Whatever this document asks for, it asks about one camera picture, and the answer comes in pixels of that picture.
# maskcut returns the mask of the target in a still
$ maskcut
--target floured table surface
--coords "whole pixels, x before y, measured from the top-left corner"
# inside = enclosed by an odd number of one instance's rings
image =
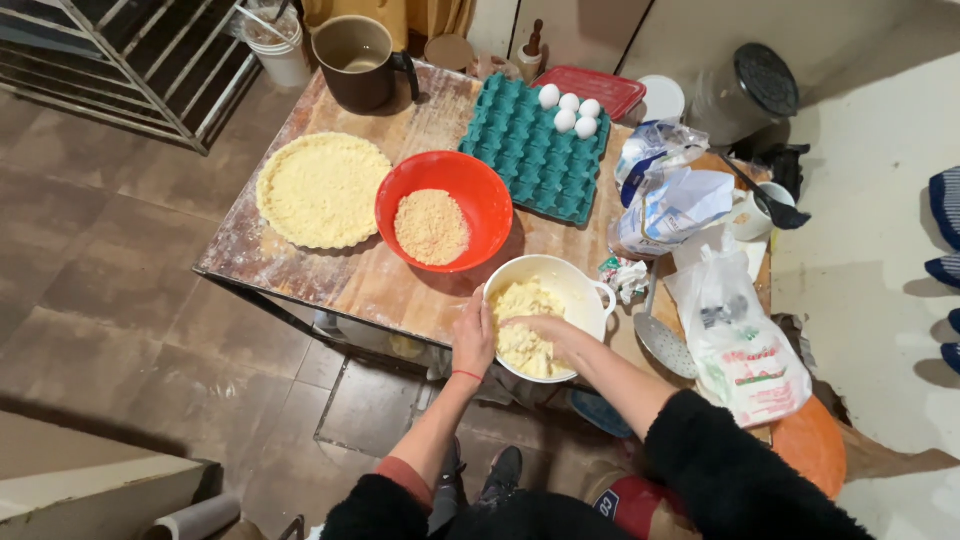
[[[453,321],[470,294],[512,258],[551,255],[570,261],[596,279],[597,266],[610,256],[607,226],[623,213],[613,168],[633,130],[621,126],[611,128],[606,154],[601,157],[596,198],[585,226],[576,228],[516,209],[514,227],[500,252],[467,272],[435,274],[414,268],[390,251],[379,235],[345,250],[297,248],[261,219],[255,194],[260,168],[273,152],[301,135],[343,132],[364,137],[376,144],[394,165],[420,152],[456,149],[467,132],[481,83],[422,62],[417,64],[417,74],[421,92],[417,104],[409,104],[409,94],[403,95],[409,90],[406,83],[401,83],[397,104],[387,106],[383,115],[360,116],[337,105],[318,72],[201,255],[196,269],[446,347],[453,341]],[[757,181],[767,180],[748,165],[744,167]],[[694,168],[727,170],[715,156],[704,156],[694,163]],[[666,258],[661,276],[672,272],[673,261]],[[769,285],[768,255],[756,283],[760,301],[768,312]],[[654,315],[682,334],[676,305],[662,281],[655,300]],[[609,321],[607,343],[641,369],[688,386],[644,355],[631,314],[630,309],[617,308]]]

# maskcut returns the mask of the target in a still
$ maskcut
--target jacket sleeve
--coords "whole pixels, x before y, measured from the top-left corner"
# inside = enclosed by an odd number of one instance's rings
[[[364,475],[349,496],[330,510],[323,540],[426,538],[427,518],[405,488],[381,475]]]
[[[704,537],[869,539],[809,480],[691,390],[650,428],[646,452]]]

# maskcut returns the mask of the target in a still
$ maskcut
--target egg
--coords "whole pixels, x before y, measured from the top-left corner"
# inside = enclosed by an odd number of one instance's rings
[[[577,115],[572,110],[560,109],[557,111],[557,115],[553,117],[553,125],[558,132],[565,134],[577,125]]]
[[[551,110],[560,103],[560,89],[557,85],[546,85],[540,89],[540,106],[543,110]]]
[[[595,99],[588,99],[580,104],[580,115],[596,118],[600,116],[600,102]]]
[[[580,108],[580,98],[577,94],[564,94],[564,97],[560,98],[560,108],[576,112]]]
[[[573,127],[577,132],[577,136],[580,137],[580,140],[587,140],[592,137],[593,134],[597,133],[597,121],[589,116],[582,116]]]

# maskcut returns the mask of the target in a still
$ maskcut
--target black lid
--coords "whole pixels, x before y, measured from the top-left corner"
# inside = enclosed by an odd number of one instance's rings
[[[797,115],[800,91],[786,62],[766,45],[747,43],[733,55],[733,69],[743,89],[773,116]]]

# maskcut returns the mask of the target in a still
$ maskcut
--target teal egg carton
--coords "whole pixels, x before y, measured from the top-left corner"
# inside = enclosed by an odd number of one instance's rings
[[[496,171],[516,204],[583,225],[593,206],[610,116],[601,111],[597,133],[580,140],[573,130],[557,132],[558,110],[543,110],[539,88],[497,73],[483,84],[457,150]]]

